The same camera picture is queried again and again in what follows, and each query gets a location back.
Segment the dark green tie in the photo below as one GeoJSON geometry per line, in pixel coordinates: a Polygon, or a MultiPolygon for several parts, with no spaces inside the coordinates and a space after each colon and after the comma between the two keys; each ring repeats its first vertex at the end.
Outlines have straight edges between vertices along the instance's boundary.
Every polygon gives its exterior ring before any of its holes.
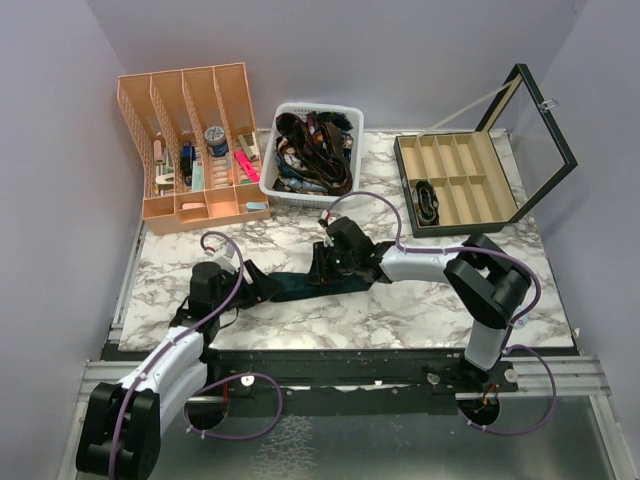
{"type": "Polygon", "coordinates": [[[325,296],[368,291],[371,284],[358,276],[347,276],[336,282],[312,285],[304,273],[272,272],[268,277],[278,281],[282,290],[271,298],[272,302],[290,302],[325,296]]]}

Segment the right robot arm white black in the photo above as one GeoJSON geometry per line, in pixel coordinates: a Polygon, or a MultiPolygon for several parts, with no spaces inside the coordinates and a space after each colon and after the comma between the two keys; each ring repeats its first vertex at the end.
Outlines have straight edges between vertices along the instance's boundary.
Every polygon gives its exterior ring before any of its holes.
{"type": "Polygon", "coordinates": [[[431,373],[472,391],[494,381],[509,323],[533,282],[525,267],[484,234],[444,249],[421,250],[375,243],[347,217],[325,217],[319,224],[325,239],[313,244],[309,284],[328,288],[356,278],[367,286],[404,281],[450,286],[473,319],[471,336],[452,373],[431,373]]]}

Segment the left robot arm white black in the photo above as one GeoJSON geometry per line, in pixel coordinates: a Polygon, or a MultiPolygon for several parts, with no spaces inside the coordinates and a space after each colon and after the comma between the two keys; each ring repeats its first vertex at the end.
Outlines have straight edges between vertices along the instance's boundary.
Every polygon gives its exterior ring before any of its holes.
{"type": "Polygon", "coordinates": [[[213,261],[196,264],[161,343],[128,375],[91,392],[76,469],[107,479],[149,478],[174,417],[193,394],[220,385],[221,371],[207,361],[207,351],[221,314],[268,301],[283,289],[250,260],[234,272],[213,261]]]}

